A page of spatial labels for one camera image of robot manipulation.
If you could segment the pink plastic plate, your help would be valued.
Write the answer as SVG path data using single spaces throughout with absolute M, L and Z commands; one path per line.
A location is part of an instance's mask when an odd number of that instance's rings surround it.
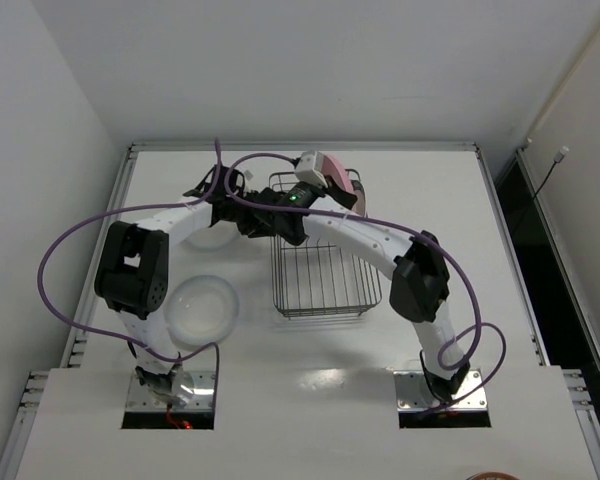
M 349 176 L 349 171 L 347 171 L 344 166 L 332 155 L 324 154 L 321 166 L 321 173 L 326 179 L 327 175 L 331 176 L 344 176 L 347 179 L 359 180 L 358 177 L 352 178 Z

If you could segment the wire dish rack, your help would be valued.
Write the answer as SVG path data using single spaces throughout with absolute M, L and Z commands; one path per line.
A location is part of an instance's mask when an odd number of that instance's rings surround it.
M 294 246 L 271 239 L 273 306 L 289 320 L 347 320 L 380 304 L 376 268 L 314 237 Z

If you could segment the blue rimmed white plate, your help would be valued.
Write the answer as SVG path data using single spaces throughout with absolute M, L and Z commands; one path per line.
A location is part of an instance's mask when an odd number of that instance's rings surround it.
M 352 210 L 357 215 L 365 217 L 367 215 L 365 189 L 359 180 L 352 180 L 351 184 L 353 187 L 353 194 L 356 196 L 356 202 L 353 205 Z

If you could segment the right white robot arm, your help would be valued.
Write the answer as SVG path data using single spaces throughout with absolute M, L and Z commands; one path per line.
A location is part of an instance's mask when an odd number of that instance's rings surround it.
M 389 304 L 410 321 L 422 349 L 421 364 L 431 394 L 452 400 L 469 370 L 456 340 L 447 300 L 449 271 L 430 243 L 371 224 L 364 188 L 333 156 L 307 151 L 295 163 L 296 184 L 286 192 L 266 189 L 248 194 L 259 204 L 256 215 L 292 245 L 323 240 L 376 268 L 390 281 Z

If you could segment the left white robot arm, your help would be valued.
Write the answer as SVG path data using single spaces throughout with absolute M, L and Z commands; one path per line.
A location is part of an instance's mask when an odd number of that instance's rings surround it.
M 228 221 L 252 237 L 272 236 L 255 210 L 228 196 L 224 181 L 238 198 L 273 205 L 281 192 L 246 188 L 241 172 L 213 167 L 179 202 L 135 223 L 116 221 L 107 231 L 94 289 L 125 326 L 136 359 L 139 383 L 168 404 L 186 404 L 193 379 L 183 370 L 184 353 L 172 339 L 163 303 L 168 294 L 171 250 L 192 234 Z

